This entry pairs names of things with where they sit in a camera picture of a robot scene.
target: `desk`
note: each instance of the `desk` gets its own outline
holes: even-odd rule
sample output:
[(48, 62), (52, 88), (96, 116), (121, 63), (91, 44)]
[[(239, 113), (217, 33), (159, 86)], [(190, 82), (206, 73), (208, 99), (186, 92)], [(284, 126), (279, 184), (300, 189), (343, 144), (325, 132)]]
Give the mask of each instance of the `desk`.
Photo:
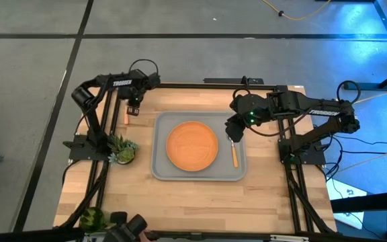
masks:
[[(304, 93), (304, 88), (289, 86)], [(122, 134), (140, 145), (129, 165), (110, 167), (102, 209), (126, 211), (129, 218), (141, 214), (148, 229), (160, 231), (203, 231), (242, 233), (293, 233), (288, 185), (277, 149), (278, 136), (263, 137), (245, 131), (246, 176), (236, 182), (159, 181), (151, 174), (151, 151), (155, 118), (165, 111), (230, 111), (230, 89), (156, 88), (146, 93), (140, 115), (123, 124), (122, 107), (118, 114), (116, 134)], [(265, 96), (268, 91), (252, 90)], [(112, 105), (116, 101), (113, 95)], [(97, 114), (102, 115), (103, 102)], [(87, 127), (80, 125), (79, 132)], [(296, 125), (304, 134), (312, 129), (309, 116)], [(257, 127), (260, 132), (278, 132), (277, 122)], [(91, 167), (80, 161), (67, 172), (54, 225), (60, 225), (84, 197)], [(333, 211), (323, 174), (312, 165), (304, 165), (308, 197), (327, 225), (336, 229)], [(298, 201), (301, 227), (306, 230), (304, 213)]]

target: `potted plant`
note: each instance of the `potted plant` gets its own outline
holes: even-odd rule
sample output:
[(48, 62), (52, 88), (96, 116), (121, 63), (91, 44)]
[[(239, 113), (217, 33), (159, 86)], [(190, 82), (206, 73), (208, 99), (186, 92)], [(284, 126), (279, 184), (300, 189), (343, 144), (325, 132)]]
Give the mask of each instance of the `potted plant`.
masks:
[(126, 165), (135, 158), (135, 151), (140, 147), (131, 140), (121, 136), (111, 135), (108, 147), (112, 149), (112, 154), (108, 157), (111, 163)]

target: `concrete floor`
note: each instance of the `concrete floor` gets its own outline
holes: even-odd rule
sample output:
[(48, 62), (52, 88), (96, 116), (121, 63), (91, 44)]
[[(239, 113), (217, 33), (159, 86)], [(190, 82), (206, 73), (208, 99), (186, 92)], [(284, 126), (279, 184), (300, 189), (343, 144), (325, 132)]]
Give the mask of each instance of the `concrete floor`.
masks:
[[(272, 1), (299, 17), (321, 2)], [(77, 33), (87, 0), (0, 1), (0, 33)], [(387, 0), (381, 0), (387, 16)], [(301, 22), (278, 17), (260, 0), (101, 0), (93, 4), (87, 34), (262, 33), (386, 34), (371, 3), (330, 3)], [(30, 167), (44, 133), (74, 40), (0, 40), (0, 232), (10, 230)], [(382, 40), (234, 40), (112, 39), (82, 40), (60, 110), (27, 230), (47, 229), (58, 203), (62, 171), (80, 116), (71, 91), (98, 74), (126, 71), (138, 58), (159, 65), (162, 81), (202, 82), (206, 77), (261, 77), (267, 84), (304, 85), (311, 97), (334, 98), (338, 84), (350, 79), (387, 78), (387, 41)], [(147, 65), (138, 65), (148, 71)], [(362, 97), (378, 92), (365, 91)], [(353, 91), (344, 91), (351, 99)], [(351, 135), (387, 141), (387, 96), (357, 104), (361, 130)], [(324, 120), (315, 118), (320, 124)], [(387, 151), (341, 140), (347, 150)], [(326, 153), (335, 162), (338, 149)], [(344, 155), (342, 167), (370, 158)], [(372, 193), (387, 192), (387, 158), (336, 175), (337, 180)]]

